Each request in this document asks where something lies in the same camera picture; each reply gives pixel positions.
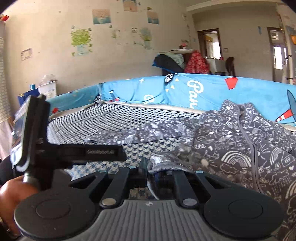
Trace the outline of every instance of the round black disc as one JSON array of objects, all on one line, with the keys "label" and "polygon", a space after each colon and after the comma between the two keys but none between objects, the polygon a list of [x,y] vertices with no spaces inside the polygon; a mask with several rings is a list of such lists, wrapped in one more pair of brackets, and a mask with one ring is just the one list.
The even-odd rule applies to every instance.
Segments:
[{"label": "round black disc", "polygon": [[35,240],[62,239],[82,232],[96,214],[83,190],[49,189],[28,197],[15,210],[21,232]]},{"label": "round black disc", "polygon": [[243,188],[217,190],[206,202],[204,216],[219,232],[247,239],[268,237],[284,217],[276,201]]}]

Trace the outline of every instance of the houndstooth bed sheet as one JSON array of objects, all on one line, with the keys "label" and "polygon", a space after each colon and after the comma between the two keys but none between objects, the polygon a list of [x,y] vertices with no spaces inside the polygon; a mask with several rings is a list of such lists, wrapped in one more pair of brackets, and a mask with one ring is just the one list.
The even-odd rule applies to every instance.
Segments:
[{"label": "houndstooth bed sheet", "polygon": [[[53,119],[47,128],[47,138],[53,144],[86,144],[84,139],[96,130],[125,130],[152,121],[168,121],[172,118],[198,118],[198,114],[171,110],[149,109],[117,104],[102,104],[86,110]],[[74,165],[67,172],[77,179],[100,169],[114,174],[120,167],[138,166],[143,156],[149,158],[152,151],[170,151],[179,138],[168,138],[149,143],[128,144],[123,146],[127,155],[125,162],[103,161]]]}]

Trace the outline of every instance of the human hand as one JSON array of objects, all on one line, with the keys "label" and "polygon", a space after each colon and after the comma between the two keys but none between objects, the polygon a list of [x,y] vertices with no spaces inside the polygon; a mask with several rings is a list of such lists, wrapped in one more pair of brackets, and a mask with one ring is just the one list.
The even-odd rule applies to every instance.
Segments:
[{"label": "human hand", "polygon": [[14,234],[20,234],[13,214],[16,206],[38,190],[27,183],[23,183],[23,176],[11,179],[0,188],[0,217]]}]

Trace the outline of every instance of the white plastic bin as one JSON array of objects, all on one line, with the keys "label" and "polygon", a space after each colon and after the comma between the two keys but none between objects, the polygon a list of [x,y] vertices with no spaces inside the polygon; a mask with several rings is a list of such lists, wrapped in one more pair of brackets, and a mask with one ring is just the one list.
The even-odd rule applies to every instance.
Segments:
[{"label": "white plastic bin", "polygon": [[38,91],[40,94],[44,94],[46,96],[46,99],[51,99],[53,97],[56,97],[57,95],[57,82],[53,81],[41,86],[38,86]]}]

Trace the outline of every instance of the red floral cloth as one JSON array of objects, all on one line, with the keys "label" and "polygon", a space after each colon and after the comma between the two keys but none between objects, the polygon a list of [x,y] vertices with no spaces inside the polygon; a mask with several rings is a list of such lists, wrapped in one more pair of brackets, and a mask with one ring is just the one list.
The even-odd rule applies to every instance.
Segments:
[{"label": "red floral cloth", "polygon": [[202,57],[200,52],[194,51],[191,55],[188,64],[185,67],[184,73],[187,74],[209,74],[209,64]]}]

